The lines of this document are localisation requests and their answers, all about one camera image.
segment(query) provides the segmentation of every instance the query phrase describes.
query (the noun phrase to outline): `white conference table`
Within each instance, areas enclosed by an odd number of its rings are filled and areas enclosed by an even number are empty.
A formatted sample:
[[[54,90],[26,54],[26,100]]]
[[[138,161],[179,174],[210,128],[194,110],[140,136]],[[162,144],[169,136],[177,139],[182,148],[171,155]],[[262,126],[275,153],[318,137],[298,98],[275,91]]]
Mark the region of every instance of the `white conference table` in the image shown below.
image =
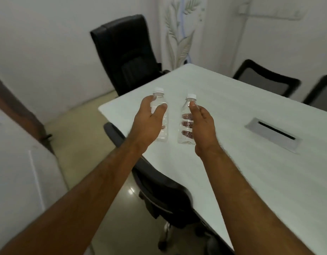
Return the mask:
[[[185,186],[193,208],[230,246],[216,198],[194,145],[177,143],[180,109],[187,93],[214,118],[217,136],[253,188],[316,254],[327,254],[327,112],[187,64],[99,107],[127,135],[141,100],[165,89],[169,140],[154,142],[144,157]],[[252,133],[254,117],[302,139],[297,154]]]

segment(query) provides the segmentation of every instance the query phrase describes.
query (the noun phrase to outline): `floor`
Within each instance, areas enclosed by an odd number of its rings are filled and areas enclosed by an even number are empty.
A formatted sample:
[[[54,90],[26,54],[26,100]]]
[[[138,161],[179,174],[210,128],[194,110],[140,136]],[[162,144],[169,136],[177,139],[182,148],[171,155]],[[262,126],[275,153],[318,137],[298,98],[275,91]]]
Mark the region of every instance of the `floor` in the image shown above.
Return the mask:
[[[63,114],[46,125],[64,178],[72,188],[115,146],[103,131],[107,122],[98,107],[117,97],[111,92]],[[154,219],[138,196],[130,175],[103,219],[92,245],[96,255],[162,254],[157,242],[165,221]],[[168,255],[202,255],[206,238],[196,237],[195,225],[174,229]]]

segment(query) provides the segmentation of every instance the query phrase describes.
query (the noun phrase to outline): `left hand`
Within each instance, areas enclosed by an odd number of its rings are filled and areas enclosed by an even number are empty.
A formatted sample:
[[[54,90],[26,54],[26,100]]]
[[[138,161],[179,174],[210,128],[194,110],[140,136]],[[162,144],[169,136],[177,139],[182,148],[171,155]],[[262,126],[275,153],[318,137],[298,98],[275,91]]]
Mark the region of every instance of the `left hand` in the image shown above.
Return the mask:
[[[150,107],[152,101],[152,95],[142,100],[140,109],[134,118],[131,132],[127,137],[138,145],[142,153],[158,137],[162,127],[163,115],[167,110],[167,104],[162,104],[152,114]]]

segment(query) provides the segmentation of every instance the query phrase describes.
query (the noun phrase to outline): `hand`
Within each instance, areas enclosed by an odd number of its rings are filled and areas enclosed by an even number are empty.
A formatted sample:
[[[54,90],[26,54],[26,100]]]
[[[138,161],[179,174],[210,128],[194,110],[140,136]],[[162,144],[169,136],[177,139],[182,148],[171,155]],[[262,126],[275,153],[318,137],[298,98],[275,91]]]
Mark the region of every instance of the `hand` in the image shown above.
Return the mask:
[[[190,103],[189,109],[191,110],[193,118],[191,128],[196,143],[195,153],[199,157],[202,157],[207,152],[217,152],[221,150],[217,140],[214,120],[210,113],[204,107],[198,107],[195,102]]]
[[[140,109],[134,118],[131,132],[127,137],[138,145],[142,153],[158,137],[162,127],[163,115],[167,110],[167,104],[162,104],[152,114],[150,107],[152,101],[152,95],[142,100]]]

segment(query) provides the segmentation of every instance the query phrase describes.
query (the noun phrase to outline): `plastic water bottle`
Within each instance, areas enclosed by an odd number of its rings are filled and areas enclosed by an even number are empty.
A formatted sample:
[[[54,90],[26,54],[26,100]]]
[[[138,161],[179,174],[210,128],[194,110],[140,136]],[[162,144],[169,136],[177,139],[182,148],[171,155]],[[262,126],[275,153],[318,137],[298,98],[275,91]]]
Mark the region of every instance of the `plastic water bottle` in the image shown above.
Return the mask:
[[[179,124],[179,135],[178,135],[178,143],[180,144],[191,144],[195,145],[195,141],[193,139],[193,118],[191,114],[191,110],[189,109],[189,103],[191,101],[196,102],[196,95],[188,94],[186,97],[186,102],[181,109],[181,117]]]
[[[163,88],[155,88],[154,93],[153,93],[153,101],[151,102],[151,110],[152,114],[156,110],[156,108],[163,104],[166,103],[165,98],[163,97],[165,92],[163,91]],[[159,133],[159,136],[156,139],[157,141],[167,141],[168,140],[168,109],[166,110],[164,117],[162,119],[162,127],[161,131]]]

